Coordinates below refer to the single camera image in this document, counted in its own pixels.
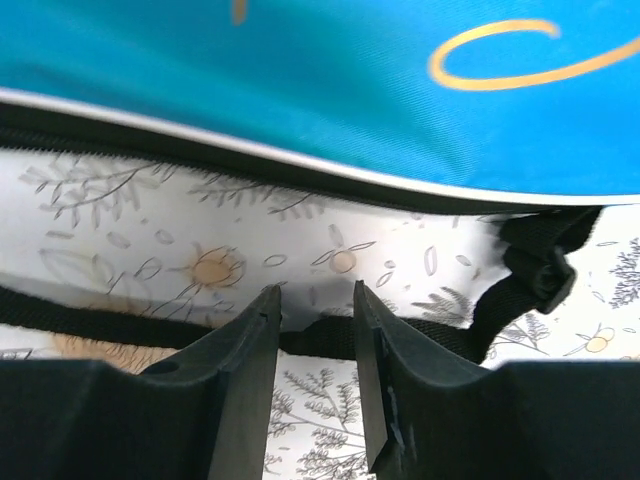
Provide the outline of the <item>blue sport racket cover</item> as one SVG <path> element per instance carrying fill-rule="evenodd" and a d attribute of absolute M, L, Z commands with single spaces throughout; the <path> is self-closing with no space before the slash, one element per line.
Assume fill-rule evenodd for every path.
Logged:
<path fill-rule="evenodd" d="M 635 1 L 5 1 L 1 135 L 159 155 L 367 203 L 510 213 L 466 330 L 553 311 L 639 199 Z"/>

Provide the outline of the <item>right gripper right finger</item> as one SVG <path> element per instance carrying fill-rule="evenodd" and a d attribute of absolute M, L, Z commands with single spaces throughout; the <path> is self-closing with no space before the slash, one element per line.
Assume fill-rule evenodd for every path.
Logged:
<path fill-rule="evenodd" d="M 635 479 L 639 366 L 519 361 L 495 370 L 397 318 L 363 283 L 355 350 L 379 479 Z"/>

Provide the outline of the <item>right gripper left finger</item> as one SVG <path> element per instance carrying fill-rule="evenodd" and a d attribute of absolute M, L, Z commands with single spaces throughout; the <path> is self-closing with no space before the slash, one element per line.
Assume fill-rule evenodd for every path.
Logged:
<path fill-rule="evenodd" d="M 266 287 L 139 374 L 99 360 L 1 364 L 5 479 L 258 479 L 281 322 Z"/>

